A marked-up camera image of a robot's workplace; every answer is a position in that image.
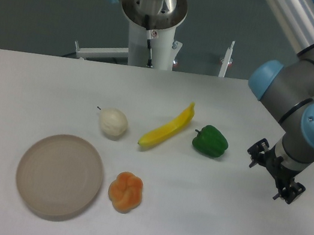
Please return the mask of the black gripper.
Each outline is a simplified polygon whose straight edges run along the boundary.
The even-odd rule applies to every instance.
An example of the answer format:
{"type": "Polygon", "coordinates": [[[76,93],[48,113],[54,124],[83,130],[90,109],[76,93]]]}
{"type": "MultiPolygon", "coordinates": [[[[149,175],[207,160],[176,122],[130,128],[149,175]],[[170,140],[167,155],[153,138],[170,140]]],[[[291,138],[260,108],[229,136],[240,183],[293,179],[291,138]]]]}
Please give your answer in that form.
{"type": "Polygon", "coordinates": [[[269,146],[267,139],[262,138],[247,150],[251,159],[249,167],[256,165],[265,167],[273,177],[278,191],[273,199],[281,198],[287,204],[291,204],[306,190],[306,187],[293,180],[296,171],[283,166],[282,156],[276,157],[275,152],[270,150],[269,146]]]}

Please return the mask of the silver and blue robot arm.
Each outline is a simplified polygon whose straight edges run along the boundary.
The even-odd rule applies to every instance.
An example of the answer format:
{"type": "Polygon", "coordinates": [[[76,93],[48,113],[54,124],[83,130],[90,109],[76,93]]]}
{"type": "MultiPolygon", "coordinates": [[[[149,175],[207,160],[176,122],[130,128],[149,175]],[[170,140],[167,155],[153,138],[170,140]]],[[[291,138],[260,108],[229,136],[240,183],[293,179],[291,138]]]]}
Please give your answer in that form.
{"type": "MultiPolygon", "coordinates": [[[[132,66],[171,71],[181,44],[176,28],[188,11],[187,0],[109,0],[119,3],[129,22],[132,66]]],[[[260,140],[248,149],[252,165],[261,165],[274,179],[277,197],[292,203],[305,190],[295,181],[314,162],[314,4],[312,0],[266,0],[291,43],[298,61],[284,66],[262,64],[248,85],[278,124],[283,137],[270,146],[260,140]]]]}

